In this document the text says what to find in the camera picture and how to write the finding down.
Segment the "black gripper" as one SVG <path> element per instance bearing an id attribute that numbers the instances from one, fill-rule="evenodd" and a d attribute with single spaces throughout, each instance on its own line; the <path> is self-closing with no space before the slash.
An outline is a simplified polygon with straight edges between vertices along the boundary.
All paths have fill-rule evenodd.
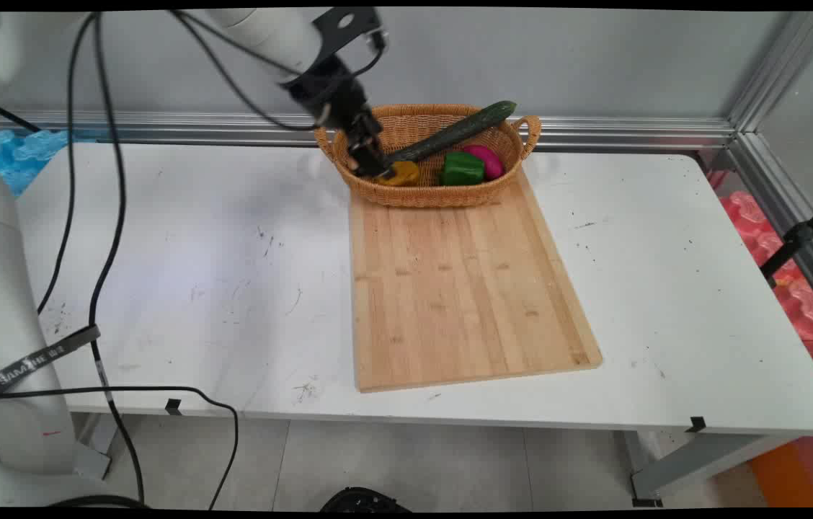
<path id="1" fill-rule="evenodd" d="M 340 131 L 348 140 L 349 168 L 354 175 L 383 180 L 396 175 L 381 150 L 379 137 L 383 127 L 373 114 L 363 85 L 339 57 L 326 57 L 302 74 L 283 70 L 279 76 L 279 87 L 314 119 L 310 125 L 282 123 L 281 128 Z"/>

